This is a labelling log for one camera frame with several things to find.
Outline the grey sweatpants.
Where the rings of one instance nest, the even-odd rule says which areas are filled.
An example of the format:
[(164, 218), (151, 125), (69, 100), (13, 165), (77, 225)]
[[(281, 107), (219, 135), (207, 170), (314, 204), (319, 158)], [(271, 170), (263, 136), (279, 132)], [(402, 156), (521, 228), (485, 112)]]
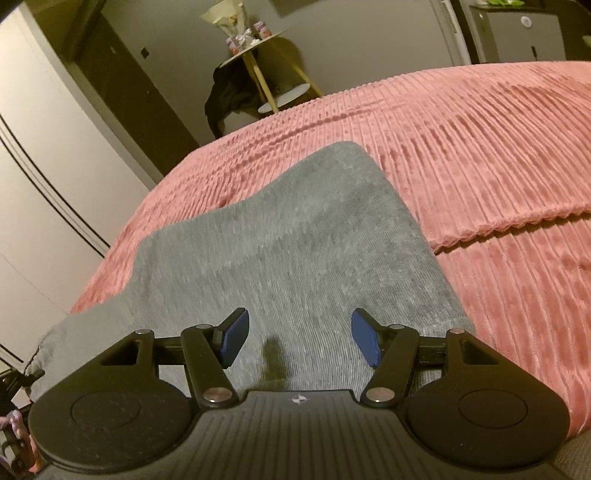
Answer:
[(361, 392), (372, 370), (351, 333), (358, 308), (426, 336), (472, 328), (403, 200), (360, 146), (342, 142), (249, 199), (143, 239), (123, 290), (40, 342), (30, 396), (138, 329), (174, 337), (240, 307), (249, 336), (226, 372), (238, 392)]

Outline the pink ribbed bedspread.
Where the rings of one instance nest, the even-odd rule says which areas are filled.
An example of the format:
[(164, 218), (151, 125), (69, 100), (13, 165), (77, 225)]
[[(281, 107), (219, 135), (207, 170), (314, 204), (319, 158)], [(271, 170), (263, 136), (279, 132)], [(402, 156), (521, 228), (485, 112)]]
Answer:
[(479, 336), (590, 427), (590, 66), (424, 70), (290, 108), (190, 153), (142, 201), (74, 304), (120, 292), (141, 240), (353, 141), (398, 190)]

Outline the white wardrobe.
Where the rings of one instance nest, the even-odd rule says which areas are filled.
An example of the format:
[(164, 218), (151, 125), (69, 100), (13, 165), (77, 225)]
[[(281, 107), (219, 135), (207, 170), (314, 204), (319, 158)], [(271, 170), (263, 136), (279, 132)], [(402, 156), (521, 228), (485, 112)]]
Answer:
[(27, 5), (1, 24), (1, 361), (21, 368), (152, 189)]

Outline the black garment on table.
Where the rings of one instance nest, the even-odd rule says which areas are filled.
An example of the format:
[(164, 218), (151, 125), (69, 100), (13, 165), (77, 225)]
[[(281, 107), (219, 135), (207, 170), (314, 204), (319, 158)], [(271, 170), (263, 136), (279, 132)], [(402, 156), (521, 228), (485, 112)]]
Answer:
[(212, 74), (211, 93), (204, 104), (207, 124), (215, 139), (223, 136), (221, 124), (232, 112), (258, 108), (259, 88), (245, 64), (231, 63), (217, 67)]

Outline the round yellow side table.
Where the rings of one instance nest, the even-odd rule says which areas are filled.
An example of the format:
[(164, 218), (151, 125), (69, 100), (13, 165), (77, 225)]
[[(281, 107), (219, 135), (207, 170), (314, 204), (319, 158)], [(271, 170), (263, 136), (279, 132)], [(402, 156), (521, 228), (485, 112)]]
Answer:
[(290, 55), (287, 29), (274, 31), (253, 45), (236, 52), (218, 65), (219, 69), (238, 62), (245, 65), (249, 78), (256, 85), (262, 104), (260, 116), (273, 115), (302, 98), (322, 98), (324, 93), (304, 71), (304, 66)]

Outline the dark door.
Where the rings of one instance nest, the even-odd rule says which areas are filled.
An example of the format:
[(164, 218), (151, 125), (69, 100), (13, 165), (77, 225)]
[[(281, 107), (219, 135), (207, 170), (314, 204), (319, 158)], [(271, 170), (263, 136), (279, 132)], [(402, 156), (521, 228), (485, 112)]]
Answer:
[(83, 36), (75, 66), (120, 140), (131, 141), (158, 174), (166, 176), (198, 148), (197, 139), (100, 13)]

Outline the dark cabinet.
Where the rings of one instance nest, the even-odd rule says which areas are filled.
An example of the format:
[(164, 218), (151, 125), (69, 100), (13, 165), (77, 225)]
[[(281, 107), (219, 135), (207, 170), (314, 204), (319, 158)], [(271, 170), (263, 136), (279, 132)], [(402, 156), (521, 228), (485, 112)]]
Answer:
[(471, 5), (482, 63), (564, 61), (558, 16), (521, 7)]

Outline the flower bouquet in wrap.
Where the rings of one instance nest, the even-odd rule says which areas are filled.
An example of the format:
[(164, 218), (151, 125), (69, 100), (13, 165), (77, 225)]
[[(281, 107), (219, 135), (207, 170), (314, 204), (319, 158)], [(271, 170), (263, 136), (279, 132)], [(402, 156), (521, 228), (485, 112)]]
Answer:
[(245, 5), (239, 0), (216, 1), (200, 15), (200, 19), (221, 30), (226, 36), (225, 43), (232, 56), (273, 37), (266, 23), (250, 20)]

